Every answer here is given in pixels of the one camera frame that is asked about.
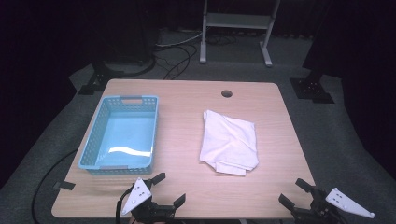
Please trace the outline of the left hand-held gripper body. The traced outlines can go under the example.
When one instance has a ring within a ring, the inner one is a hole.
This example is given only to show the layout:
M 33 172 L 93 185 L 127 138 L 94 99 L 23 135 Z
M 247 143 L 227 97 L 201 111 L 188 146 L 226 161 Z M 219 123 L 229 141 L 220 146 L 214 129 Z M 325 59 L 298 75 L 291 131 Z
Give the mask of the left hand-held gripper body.
M 133 185 L 120 197 L 123 201 L 128 196 L 126 203 L 120 204 L 120 214 L 126 216 L 131 213 L 132 217 L 143 224 L 155 224 L 166 222 L 174 218 L 176 208 L 173 205 L 158 205 L 152 201 L 150 179 L 138 177 Z

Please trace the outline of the white metal stand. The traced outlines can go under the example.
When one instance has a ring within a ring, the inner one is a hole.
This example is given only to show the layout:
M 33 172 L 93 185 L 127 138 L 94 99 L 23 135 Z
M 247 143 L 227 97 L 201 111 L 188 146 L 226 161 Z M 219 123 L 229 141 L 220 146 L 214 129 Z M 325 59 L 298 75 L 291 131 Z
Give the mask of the white metal stand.
M 272 67 L 273 63 L 268 51 L 268 43 L 276 21 L 280 2 L 281 0 L 275 0 L 272 13 L 262 16 L 208 12 L 207 0 L 204 0 L 199 62 L 206 63 L 206 31 L 209 28 L 243 28 L 265 31 L 265 37 L 263 41 L 260 42 L 260 49 L 262 51 L 264 64 L 267 67 Z

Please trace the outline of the black tape strip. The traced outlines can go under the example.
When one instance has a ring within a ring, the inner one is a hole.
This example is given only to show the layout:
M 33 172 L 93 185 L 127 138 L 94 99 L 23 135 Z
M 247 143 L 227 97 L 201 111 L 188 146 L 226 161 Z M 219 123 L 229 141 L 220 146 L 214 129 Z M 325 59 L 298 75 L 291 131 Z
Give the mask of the black tape strip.
M 70 182 L 63 181 L 63 182 L 56 182 L 56 183 L 53 185 L 53 187 L 54 187 L 55 189 L 73 190 L 74 187 L 75 187 L 75 184 L 74 184 L 74 183 L 70 183 Z

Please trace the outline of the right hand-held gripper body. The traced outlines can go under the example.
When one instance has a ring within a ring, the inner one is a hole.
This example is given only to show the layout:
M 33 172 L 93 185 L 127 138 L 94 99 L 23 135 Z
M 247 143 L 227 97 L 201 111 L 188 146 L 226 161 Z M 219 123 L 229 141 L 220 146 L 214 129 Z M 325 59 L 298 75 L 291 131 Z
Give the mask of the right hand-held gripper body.
M 290 208 L 296 224 L 347 224 L 339 211 L 361 217 L 375 217 L 374 212 L 370 212 L 338 188 L 330 192 L 316 187 L 303 187 L 303 190 L 311 194 L 312 202 L 309 209 L 295 205 Z

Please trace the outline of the black stand base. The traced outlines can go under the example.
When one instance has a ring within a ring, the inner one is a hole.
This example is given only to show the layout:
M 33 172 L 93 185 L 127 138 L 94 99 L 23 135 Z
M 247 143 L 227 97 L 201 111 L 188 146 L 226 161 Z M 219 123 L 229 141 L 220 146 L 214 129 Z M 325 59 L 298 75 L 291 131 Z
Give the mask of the black stand base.
M 88 83 L 83 85 L 78 91 L 81 95 L 93 95 L 97 91 L 103 91 L 107 82 L 113 78 L 121 78 L 122 71 L 112 70 L 102 61 L 92 63 L 93 74 Z
M 332 97 L 320 84 L 322 76 L 321 72 L 311 70 L 305 78 L 291 78 L 290 83 L 297 98 L 311 100 L 315 104 L 333 104 Z

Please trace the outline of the white towel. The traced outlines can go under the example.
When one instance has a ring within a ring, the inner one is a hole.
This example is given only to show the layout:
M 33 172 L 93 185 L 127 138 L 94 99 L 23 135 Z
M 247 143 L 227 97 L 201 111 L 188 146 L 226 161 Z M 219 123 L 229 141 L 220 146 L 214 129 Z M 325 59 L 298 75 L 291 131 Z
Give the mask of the white towel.
M 200 161 L 217 173 L 245 176 L 259 164 L 255 124 L 212 110 L 203 114 L 204 136 Z

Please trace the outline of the light blue plastic basket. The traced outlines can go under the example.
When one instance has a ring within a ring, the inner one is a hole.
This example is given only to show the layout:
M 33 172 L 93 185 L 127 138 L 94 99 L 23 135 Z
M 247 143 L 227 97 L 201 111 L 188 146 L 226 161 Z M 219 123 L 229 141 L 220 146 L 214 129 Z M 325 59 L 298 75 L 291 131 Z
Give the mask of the light blue plastic basket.
M 150 174 L 158 111 L 154 95 L 101 99 L 78 167 L 92 175 Z

